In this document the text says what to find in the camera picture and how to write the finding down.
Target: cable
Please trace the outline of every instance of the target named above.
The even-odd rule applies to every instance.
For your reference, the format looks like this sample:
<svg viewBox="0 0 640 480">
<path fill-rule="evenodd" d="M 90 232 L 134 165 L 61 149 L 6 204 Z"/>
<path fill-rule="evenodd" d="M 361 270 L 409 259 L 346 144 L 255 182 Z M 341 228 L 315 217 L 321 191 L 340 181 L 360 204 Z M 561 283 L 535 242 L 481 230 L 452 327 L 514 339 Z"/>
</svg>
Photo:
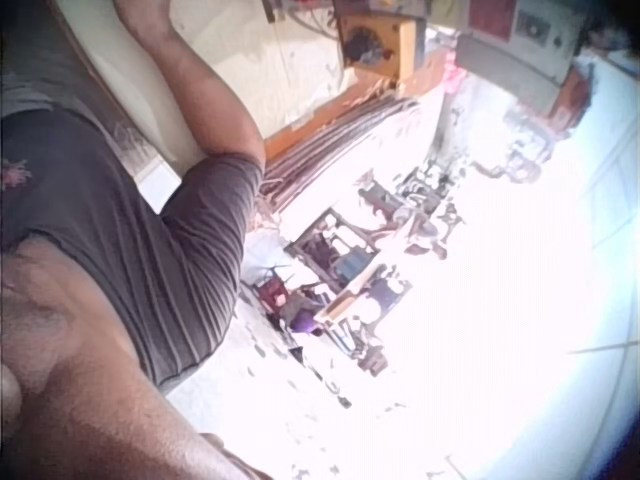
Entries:
<svg viewBox="0 0 640 480">
<path fill-rule="evenodd" d="M 334 40 L 334 41 L 338 41 L 338 37 L 335 37 L 333 35 L 331 35 L 329 32 L 327 32 L 326 30 L 324 30 L 322 28 L 322 25 L 320 25 L 320 22 L 317 21 L 317 18 L 313 15 L 313 10 L 311 10 L 312 12 L 312 17 L 315 19 L 315 21 L 317 22 L 318 26 L 314 27 L 313 25 L 309 25 L 307 22 L 305 22 L 304 20 L 302 20 L 297 13 L 295 12 L 294 9 L 289 9 L 286 13 L 287 16 L 289 18 L 291 18 L 291 20 L 293 20 L 294 22 L 296 22 L 298 25 L 300 25 L 302 28 L 306 28 L 307 30 L 310 30 L 314 33 L 317 33 L 318 35 L 322 35 L 323 37 L 326 37 L 330 40 Z"/>
</svg>

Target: electrical panel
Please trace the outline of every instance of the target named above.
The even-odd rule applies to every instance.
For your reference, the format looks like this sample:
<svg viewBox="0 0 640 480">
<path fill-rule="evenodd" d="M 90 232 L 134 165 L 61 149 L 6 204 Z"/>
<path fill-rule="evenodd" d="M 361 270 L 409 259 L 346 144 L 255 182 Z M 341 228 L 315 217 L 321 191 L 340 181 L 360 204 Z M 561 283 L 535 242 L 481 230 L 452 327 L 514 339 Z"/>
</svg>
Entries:
<svg viewBox="0 0 640 480">
<path fill-rule="evenodd" d="M 425 22 L 386 15 L 339 17 L 345 66 L 392 80 L 410 77 L 424 64 Z"/>
</svg>

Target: floor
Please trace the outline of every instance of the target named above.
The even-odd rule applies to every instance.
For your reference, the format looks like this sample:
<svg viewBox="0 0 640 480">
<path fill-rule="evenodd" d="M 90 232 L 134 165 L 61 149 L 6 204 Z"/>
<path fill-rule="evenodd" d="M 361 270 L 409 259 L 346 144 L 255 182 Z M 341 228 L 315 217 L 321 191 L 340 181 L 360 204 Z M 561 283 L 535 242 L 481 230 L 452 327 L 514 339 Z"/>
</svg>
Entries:
<svg viewBox="0 0 640 480">
<path fill-rule="evenodd" d="M 388 462 L 371 459 L 384 459 L 395 437 L 385 422 L 404 408 L 392 379 L 364 374 L 328 339 L 297 340 L 323 381 L 288 353 L 244 289 L 224 344 L 169 400 L 197 430 L 276 479 L 394 478 L 380 470 Z M 419 478 L 424 470 L 412 467 L 395 478 Z"/>
</svg>

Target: white wall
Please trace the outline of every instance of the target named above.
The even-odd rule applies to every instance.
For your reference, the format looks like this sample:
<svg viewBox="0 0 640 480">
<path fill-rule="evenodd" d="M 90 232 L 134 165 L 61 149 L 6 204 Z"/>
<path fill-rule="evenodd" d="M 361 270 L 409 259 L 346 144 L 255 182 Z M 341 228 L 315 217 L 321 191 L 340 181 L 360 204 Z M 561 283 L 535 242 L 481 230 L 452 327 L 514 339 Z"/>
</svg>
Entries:
<svg viewBox="0 0 640 480">
<path fill-rule="evenodd" d="M 600 292 L 597 322 L 578 335 L 584 341 L 576 349 L 638 339 L 638 84 L 604 63 L 596 77 L 591 109 L 556 155 L 584 187 Z M 572 374 L 548 409 L 487 478 L 593 478 L 610 457 L 640 407 L 638 346 L 572 355 L 570 362 Z"/>
</svg>

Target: hand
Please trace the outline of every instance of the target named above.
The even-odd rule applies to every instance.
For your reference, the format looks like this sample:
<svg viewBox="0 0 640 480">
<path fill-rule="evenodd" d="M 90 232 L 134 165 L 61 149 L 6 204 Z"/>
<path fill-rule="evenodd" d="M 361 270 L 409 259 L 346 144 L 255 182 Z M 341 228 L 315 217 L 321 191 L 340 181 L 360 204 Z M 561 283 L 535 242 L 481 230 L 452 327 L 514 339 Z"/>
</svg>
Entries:
<svg viewBox="0 0 640 480">
<path fill-rule="evenodd" d="M 143 48 L 175 33 L 169 10 L 171 0 L 114 0 L 118 17 Z"/>
</svg>

